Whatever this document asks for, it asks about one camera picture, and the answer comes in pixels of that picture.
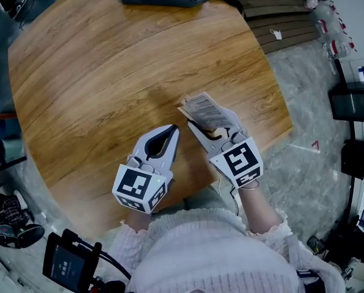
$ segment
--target price tag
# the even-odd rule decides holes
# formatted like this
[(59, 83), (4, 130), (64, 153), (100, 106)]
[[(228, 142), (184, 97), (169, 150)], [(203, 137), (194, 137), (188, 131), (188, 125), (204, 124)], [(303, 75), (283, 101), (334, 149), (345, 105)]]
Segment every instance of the price tag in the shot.
[(233, 122), (224, 112), (223, 107), (219, 106), (206, 92), (186, 99), (185, 104), (181, 108), (200, 127), (206, 130), (233, 125)]

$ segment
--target plastic bottle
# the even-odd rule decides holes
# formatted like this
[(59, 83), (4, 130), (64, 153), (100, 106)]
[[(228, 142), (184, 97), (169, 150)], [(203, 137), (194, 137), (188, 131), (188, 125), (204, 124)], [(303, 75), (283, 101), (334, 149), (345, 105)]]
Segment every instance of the plastic bottle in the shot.
[(330, 5), (331, 2), (320, 2), (314, 11), (315, 26), (321, 35), (319, 41), (322, 43), (337, 39), (337, 34), (340, 33), (337, 14)]
[(333, 59), (339, 59), (342, 57), (346, 57), (352, 50), (357, 50), (354, 48), (354, 43), (351, 38), (348, 42), (343, 42), (341, 40), (331, 40), (329, 42), (325, 42), (324, 49), (327, 51), (329, 57)]

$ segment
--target plaid fabric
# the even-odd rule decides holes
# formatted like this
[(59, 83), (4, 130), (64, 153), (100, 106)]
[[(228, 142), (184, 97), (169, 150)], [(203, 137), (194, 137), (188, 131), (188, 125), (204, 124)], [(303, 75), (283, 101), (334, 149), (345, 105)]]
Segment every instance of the plaid fabric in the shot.
[(12, 226), (25, 226), (29, 221), (29, 216), (21, 210), (16, 196), (6, 196), (0, 194), (0, 223)]

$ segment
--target wooden table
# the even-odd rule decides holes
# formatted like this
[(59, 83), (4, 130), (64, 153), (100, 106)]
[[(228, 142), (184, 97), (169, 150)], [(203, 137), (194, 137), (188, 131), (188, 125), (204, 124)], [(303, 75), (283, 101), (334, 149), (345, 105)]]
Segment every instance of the wooden table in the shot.
[(222, 1), (180, 9), (60, 0), (15, 40), (9, 69), (31, 155), (85, 236), (125, 217), (113, 181), (138, 138), (155, 127), (181, 131), (175, 183), (162, 206), (219, 177), (175, 107), (183, 95), (207, 91), (240, 116), (261, 150), (292, 128), (254, 35)]

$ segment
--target white sweater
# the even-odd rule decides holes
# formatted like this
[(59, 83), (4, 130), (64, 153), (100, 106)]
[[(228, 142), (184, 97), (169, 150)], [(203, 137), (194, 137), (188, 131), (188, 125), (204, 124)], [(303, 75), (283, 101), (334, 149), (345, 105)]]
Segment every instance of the white sweater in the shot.
[[(343, 293), (341, 275), (313, 256), (283, 223), (265, 234), (245, 232), (241, 218), (224, 209), (164, 215), (148, 231), (123, 225), (109, 249), (132, 275), (126, 292), (304, 292), (296, 270), (313, 269), (326, 293)], [(117, 277), (108, 270), (106, 278)]]

